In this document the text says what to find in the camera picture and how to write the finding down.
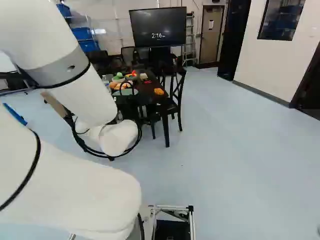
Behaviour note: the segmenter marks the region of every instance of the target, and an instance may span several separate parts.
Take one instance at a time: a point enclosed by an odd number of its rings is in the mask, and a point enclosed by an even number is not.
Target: window
[[[267,0],[258,39],[292,41],[305,0]]]

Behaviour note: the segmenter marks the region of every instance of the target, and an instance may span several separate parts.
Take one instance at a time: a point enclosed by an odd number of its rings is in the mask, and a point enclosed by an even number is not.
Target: metal frame
[[[167,211],[171,212],[185,212],[187,214],[187,222],[189,223],[190,227],[190,240],[196,240],[196,223],[195,223],[195,215],[194,215],[194,207],[189,205],[188,207],[185,206],[174,206],[174,205],[149,205],[144,208],[146,210],[145,215],[141,214],[143,220],[143,227],[145,228],[145,235],[146,235],[146,228],[151,228],[151,234],[145,238],[146,240],[155,240],[157,228],[157,220],[156,217],[160,212],[168,214]],[[181,219],[179,216],[170,214],[177,219],[185,221],[185,219]],[[68,240],[75,240],[77,235],[71,234]]]
[[[195,19],[195,12],[192,11],[191,12],[192,15],[191,16],[186,16],[185,18],[185,27],[186,28],[190,28],[191,29],[191,33],[190,34],[186,34],[185,37],[191,37],[191,42],[187,43],[187,40],[185,40],[185,44],[183,46],[181,46],[181,55],[182,55],[182,66],[187,67],[187,63],[188,61],[192,60],[193,65],[195,65],[197,63],[197,50],[196,50],[196,41],[195,41],[195,32],[194,32],[194,19]],[[191,20],[191,25],[187,25],[187,20],[190,19]],[[192,50],[190,52],[187,52],[187,45],[191,45]]]

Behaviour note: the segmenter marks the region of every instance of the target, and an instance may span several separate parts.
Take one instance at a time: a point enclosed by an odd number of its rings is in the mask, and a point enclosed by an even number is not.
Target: black cable
[[[89,130],[90,130],[90,128],[88,128],[86,131],[81,132],[81,133],[76,132],[76,130],[74,130],[74,131],[75,131],[76,134],[81,135],[81,134],[86,134]]]
[[[73,122],[71,129],[72,129],[72,135],[76,141],[76,143],[86,152],[89,153],[93,156],[99,157],[99,158],[108,158],[108,159],[114,159],[114,158],[118,158],[118,157],[122,157],[128,153],[130,153],[140,142],[141,138],[142,138],[142,129],[141,126],[139,124],[136,123],[137,128],[138,128],[138,136],[137,139],[135,141],[135,143],[128,149],[126,149],[122,154],[118,155],[118,156],[109,156],[107,154],[105,154],[104,152],[101,151],[97,151],[95,149],[92,149],[91,147],[89,147],[88,145],[86,145],[85,141],[80,138],[78,136],[78,133],[76,132],[76,121],[77,119]]]
[[[145,240],[144,222],[142,221],[140,213],[138,213],[138,221],[139,221],[139,227],[141,232],[141,240]]]
[[[36,166],[38,164],[39,157],[40,157],[41,142],[40,142],[39,136],[34,131],[32,131],[32,132],[34,133],[35,139],[36,139],[36,151],[35,151],[35,156],[34,156],[33,162],[31,164],[31,167],[30,167],[27,175],[25,176],[25,178],[23,179],[23,181],[19,185],[19,187],[14,191],[14,193],[2,205],[0,205],[0,212],[16,199],[16,197],[25,188],[25,186],[28,184],[29,180],[31,179],[32,175],[34,174],[34,171],[36,169]]]

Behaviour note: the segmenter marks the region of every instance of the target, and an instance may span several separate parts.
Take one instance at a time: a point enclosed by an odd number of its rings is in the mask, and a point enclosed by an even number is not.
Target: tv screen
[[[186,43],[186,7],[130,10],[136,47],[179,46]]]

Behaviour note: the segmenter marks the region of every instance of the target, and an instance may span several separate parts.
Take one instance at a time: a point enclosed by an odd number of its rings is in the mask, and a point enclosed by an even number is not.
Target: blue container
[[[80,41],[79,42],[82,51],[85,53],[92,52],[92,51],[100,51],[100,47],[97,41],[89,40],[89,41]]]
[[[77,28],[71,28],[71,31],[73,32],[73,35],[78,41],[81,40],[92,40],[92,34],[89,27],[77,27]]]
[[[62,16],[71,17],[70,7],[68,7],[67,5],[64,5],[62,3],[57,4],[56,7],[59,9]]]

